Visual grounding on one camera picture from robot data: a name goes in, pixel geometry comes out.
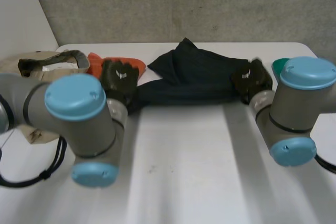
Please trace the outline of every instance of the orange fabric piece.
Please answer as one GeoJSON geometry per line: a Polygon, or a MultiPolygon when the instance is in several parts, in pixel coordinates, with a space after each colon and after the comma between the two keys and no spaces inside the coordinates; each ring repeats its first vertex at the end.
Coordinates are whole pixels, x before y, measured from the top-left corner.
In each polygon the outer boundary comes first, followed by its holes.
{"type": "Polygon", "coordinates": [[[121,61],[122,63],[130,64],[133,68],[138,68],[139,70],[138,80],[140,79],[140,77],[142,76],[142,74],[145,72],[146,69],[145,63],[143,63],[141,60],[133,58],[118,58],[118,57],[100,58],[99,55],[91,52],[88,56],[88,59],[90,62],[90,67],[87,73],[93,75],[97,79],[99,79],[101,75],[102,65],[106,60],[121,61]]]}

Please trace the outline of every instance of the white table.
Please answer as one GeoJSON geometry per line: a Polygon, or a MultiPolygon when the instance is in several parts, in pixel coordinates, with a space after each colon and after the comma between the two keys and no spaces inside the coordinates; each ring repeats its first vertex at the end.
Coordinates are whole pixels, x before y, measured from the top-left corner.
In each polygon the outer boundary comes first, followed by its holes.
{"type": "MultiPolygon", "coordinates": [[[[102,57],[151,63],[174,49],[166,44],[65,45],[102,57]]],[[[196,43],[229,57],[259,57],[270,70],[282,57],[314,56],[298,43],[196,43]]],[[[140,84],[157,78],[147,71],[140,84]]],[[[336,163],[336,118],[323,115],[313,130],[318,153],[336,163]]],[[[0,137],[0,144],[8,134],[0,137]]],[[[29,145],[15,131],[3,148],[2,174],[27,179],[45,169],[56,141],[29,145]]],[[[336,175],[315,161],[278,166],[268,154],[247,106],[148,107],[127,122],[120,175],[106,189],[72,182],[71,150],[46,182],[0,189],[0,223],[239,223],[335,224],[336,175]]]]}

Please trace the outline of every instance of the black cord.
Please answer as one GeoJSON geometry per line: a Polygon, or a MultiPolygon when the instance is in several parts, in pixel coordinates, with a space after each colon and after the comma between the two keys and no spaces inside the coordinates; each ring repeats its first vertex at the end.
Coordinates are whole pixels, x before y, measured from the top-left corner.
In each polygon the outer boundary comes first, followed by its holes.
{"type": "MultiPolygon", "coordinates": [[[[55,158],[52,161],[48,169],[41,172],[36,178],[22,181],[22,182],[9,182],[0,174],[0,186],[9,187],[9,188],[23,188],[27,186],[32,186],[41,180],[48,179],[52,173],[54,173],[62,164],[65,156],[65,151],[67,149],[67,141],[64,137],[60,136],[57,143],[55,158]]],[[[2,150],[0,148],[0,161],[2,157],[2,150]]]]}
{"type": "Polygon", "coordinates": [[[324,169],[330,171],[331,173],[336,174],[336,165],[330,164],[329,162],[325,161],[323,158],[321,158],[318,154],[315,156],[315,160],[317,163],[322,166],[324,169]]]}

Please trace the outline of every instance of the white wall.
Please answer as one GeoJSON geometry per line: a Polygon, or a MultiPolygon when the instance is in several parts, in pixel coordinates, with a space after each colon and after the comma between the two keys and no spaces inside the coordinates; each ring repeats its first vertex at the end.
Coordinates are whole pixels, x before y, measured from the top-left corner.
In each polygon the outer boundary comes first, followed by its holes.
{"type": "Polygon", "coordinates": [[[57,47],[38,0],[0,0],[0,59],[57,47]]]}

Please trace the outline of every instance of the light blue joint cap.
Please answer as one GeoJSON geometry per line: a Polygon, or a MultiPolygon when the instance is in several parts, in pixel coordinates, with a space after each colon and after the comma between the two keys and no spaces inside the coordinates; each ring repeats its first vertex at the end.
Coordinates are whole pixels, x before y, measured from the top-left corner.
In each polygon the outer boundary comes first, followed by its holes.
{"type": "Polygon", "coordinates": [[[115,182],[118,172],[119,169],[110,164],[87,162],[74,165],[71,177],[82,186],[108,187],[115,182]]]}
{"type": "Polygon", "coordinates": [[[323,89],[336,82],[336,66],[319,58],[297,57],[287,61],[280,80],[294,89],[323,89]]]}
{"type": "Polygon", "coordinates": [[[273,145],[269,154],[281,166],[299,166],[316,156],[316,146],[310,137],[292,137],[273,145]]]}
{"type": "Polygon", "coordinates": [[[100,82],[84,73],[58,79],[45,93],[49,113],[65,121],[88,120],[97,115],[105,104],[106,95],[100,82]]]}

